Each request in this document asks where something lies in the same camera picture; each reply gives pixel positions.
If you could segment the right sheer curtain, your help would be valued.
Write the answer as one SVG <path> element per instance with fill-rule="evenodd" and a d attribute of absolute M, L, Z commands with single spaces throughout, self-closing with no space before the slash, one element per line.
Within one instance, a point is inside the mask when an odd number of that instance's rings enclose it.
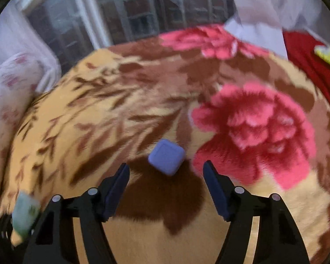
<path fill-rule="evenodd" d="M 322 0 L 234 0 L 224 28 L 236 38 L 287 57 L 283 30 L 307 31 L 330 44 L 330 11 Z"/>

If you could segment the white floral rolled quilt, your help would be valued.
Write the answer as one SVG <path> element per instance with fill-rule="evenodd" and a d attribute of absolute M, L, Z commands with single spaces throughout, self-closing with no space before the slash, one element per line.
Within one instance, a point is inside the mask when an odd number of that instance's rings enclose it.
<path fill-rule="evenodd" d="M 43 66 L 30 53 L 13 55 L 0 65 L 0 196 L 12 138 L 43 76 Z"/>

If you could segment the sheer curtain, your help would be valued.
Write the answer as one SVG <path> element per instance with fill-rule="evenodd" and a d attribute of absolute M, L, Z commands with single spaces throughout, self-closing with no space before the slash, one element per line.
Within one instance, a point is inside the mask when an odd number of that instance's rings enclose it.
<path fill-rule="evenodd" d="M 322 0 L 234 0 L 224 28 L 236 38 L 287 57 L 283 30 L 307 31 L 330 44 L 330 11 Z"/>
<path fill-rule="evenodd" d="M 47 88 L 62 77 L 56 55 L 11 0 L 0 14 L 0 65 L 18 53 L 32 53 L 42 63 Z"/>

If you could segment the red blanket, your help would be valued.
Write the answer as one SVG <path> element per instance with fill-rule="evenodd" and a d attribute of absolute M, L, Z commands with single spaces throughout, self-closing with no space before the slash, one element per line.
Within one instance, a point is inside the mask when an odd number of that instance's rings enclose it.
<path fill-rule="evenodd" d="M 314 53 L 323 43 L 308 32 L 283 31 L 288 60 L 306 73 L 330 104 L 330 65 Z"/>

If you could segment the window with metal bars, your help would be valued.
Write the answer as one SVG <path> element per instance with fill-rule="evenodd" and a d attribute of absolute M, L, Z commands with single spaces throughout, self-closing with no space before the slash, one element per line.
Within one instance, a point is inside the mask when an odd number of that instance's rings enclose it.
<path fill-rule="evenodd" d="M 234 0 L 17 0 L 17 5 L 63 72 L 95 49 L 223 23 L 235 11 Z"/>

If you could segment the green frog lotion bottle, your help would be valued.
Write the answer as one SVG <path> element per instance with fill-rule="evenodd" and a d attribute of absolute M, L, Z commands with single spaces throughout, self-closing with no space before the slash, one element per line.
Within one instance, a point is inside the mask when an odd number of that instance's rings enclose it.
<path fill-rule="evenodd" d="M 26 239 L 40 214 L 40 202 L 20 191 L 12 212 L 12 226 L 16 233 Z"/>

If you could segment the yellow floral plush blanket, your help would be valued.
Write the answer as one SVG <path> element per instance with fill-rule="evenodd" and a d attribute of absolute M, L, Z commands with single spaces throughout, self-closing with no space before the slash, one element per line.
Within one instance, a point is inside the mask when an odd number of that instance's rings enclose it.
<path fill-rule="evenodd" d="M 330 263 L 330 65 L 324 42 L 285 31 L 287 57 L 198 26 L 94 51 L 28 107 L 13 136 L 0 216 L 33 198 L 129 182 L 102 224 L 117 263 L 214 263 L 229 223 L 203 177 L 281 196 L 311 263 Z"/>

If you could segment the small purple square box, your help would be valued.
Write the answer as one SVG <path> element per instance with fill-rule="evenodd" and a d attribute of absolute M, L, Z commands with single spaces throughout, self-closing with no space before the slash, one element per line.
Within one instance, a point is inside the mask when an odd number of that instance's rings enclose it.
<path fill-rule="evenodd" d="M 148 162 L 167 176 L 173 176 L 185 160 L 185 150 L 169 141 L 161 139 L 148 156 Z"/>

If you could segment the left sheer curtain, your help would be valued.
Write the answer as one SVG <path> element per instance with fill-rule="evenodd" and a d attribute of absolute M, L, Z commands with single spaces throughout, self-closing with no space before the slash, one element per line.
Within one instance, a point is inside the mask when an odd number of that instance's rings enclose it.
<path fill-rule="evenodd" d="M 0 65 L 18 53 L 32 53 L 42 63 L 47 88 L 62 77 L 56 55 L 11 0 L 0 14 Z"/>

